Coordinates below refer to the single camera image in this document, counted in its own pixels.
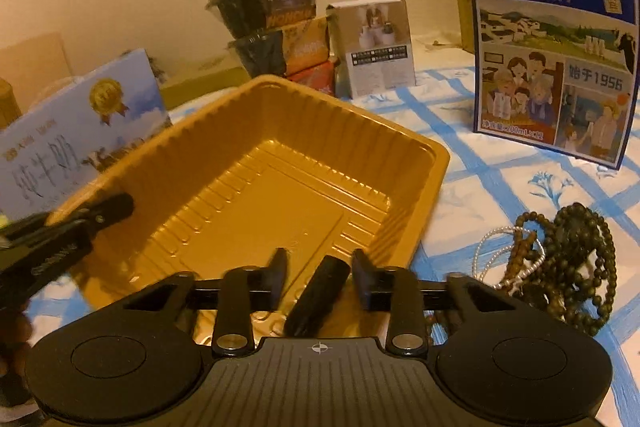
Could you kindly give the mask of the small white product box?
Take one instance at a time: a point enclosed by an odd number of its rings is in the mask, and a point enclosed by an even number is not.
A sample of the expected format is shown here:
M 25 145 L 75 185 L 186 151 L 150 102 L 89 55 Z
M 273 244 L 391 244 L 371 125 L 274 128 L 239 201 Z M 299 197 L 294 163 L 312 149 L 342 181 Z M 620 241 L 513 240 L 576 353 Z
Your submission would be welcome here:
M 405 0 L 350 0 L 326 6 L 336 94 L 358 98 L 416 83 Z

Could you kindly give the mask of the bottom red noodle bowl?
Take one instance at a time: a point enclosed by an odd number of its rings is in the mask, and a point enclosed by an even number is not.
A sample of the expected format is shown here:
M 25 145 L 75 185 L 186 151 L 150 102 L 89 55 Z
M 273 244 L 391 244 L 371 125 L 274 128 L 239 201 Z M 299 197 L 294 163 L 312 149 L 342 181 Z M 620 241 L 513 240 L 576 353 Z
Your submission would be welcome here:
M 335 65 L 331 60 L 311 66 L 306 70 L 288 76 L 292 82 L 304 85 L 326 95 L 335 95 Z

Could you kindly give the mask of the low cardboard box behind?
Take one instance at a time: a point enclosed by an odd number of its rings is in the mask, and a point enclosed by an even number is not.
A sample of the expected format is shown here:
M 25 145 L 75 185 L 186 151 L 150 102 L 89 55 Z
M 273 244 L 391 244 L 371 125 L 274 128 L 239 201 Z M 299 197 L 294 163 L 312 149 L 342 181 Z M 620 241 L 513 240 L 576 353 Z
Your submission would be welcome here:
M 192 101 L 226 88 L 238 87 L 250 80 L 244 66 L 230 54 L 192 62 L 160 85 L 165 108 L 173 110 Z

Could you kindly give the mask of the blue checked tablecloth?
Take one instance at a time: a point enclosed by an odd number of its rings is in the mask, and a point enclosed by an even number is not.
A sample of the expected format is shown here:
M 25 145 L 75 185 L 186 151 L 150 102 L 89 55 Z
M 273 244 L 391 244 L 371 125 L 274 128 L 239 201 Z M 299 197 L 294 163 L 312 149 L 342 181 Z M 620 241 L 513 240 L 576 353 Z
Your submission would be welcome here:
M 446 148 L 449 164 L 430 221 L 410 267 L 424 279 L 450 272 L 483 272 L 498 280 L 488 258 L 503 245 L 497 230 L 533 210 L 546 216 L 582 203 L 602 215 L 613 234 L 617 294 L 598 340 L 611 356 L 614 378 L 600 420 L 639 421 L 639 139 L 631 136 L 620 169 L 473 132 L 474 72 L 427 70 L 419 83 L 350 102 Z M 73 276 L 49 284 L 28 308 L 36 337 L 94 307 Z

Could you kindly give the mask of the blue illustrated milk box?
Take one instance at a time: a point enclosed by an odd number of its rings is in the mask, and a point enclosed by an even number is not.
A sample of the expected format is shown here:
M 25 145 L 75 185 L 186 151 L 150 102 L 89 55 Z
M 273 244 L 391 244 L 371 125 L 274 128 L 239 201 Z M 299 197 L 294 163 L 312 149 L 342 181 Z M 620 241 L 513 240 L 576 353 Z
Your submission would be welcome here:
M 620 168 L 639 89 L 639 0 L 471 0 L 474 129 Z

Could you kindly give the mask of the top black noodle bowl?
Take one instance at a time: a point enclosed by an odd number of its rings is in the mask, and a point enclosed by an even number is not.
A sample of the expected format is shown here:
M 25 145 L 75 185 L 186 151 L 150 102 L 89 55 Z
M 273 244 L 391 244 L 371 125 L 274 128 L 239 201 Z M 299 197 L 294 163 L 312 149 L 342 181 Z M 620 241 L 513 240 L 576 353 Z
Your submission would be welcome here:
M 208 0 L 205 9 L 216 16 L 234 38 L 311 20 L 316 0 Z

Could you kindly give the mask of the middle orange noodle bowl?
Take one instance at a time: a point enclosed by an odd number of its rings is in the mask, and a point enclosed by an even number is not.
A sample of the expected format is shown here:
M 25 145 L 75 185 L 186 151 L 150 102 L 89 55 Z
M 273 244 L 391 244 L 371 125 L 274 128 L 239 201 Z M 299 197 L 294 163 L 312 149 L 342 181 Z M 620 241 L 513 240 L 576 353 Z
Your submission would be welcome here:
M 250 74 L 288 77 L 329 60 L 326 17 L 318 17 L 256 32 L 228 45 Z

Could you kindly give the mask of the orange plastic tray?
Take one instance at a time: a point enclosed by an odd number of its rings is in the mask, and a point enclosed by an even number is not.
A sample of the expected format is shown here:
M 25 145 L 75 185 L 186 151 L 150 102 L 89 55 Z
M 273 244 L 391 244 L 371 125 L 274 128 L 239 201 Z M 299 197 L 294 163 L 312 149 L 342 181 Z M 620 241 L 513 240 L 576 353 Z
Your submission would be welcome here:
M 449 164 L 440 143 L 276 76 L 252 80 L 108 167 L 52 213 L 117 193 L 134 212 L 100 231 L 72 270 L 94 308 L 168 275 L 202 280 L 288 252 L 277 311 L 253 317 L 279 336 L 322 259 L 364 251 L 408 267 Z

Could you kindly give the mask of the white blue milk carton box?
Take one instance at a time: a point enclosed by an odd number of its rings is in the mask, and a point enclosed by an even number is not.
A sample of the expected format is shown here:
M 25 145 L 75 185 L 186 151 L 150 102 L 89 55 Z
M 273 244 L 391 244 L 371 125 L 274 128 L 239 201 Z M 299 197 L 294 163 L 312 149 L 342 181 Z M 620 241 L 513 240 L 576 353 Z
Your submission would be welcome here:
M 76 77 L 1 132 L 1 213 L 54 210 L 170 126 L 148 55 L 123 54 Z

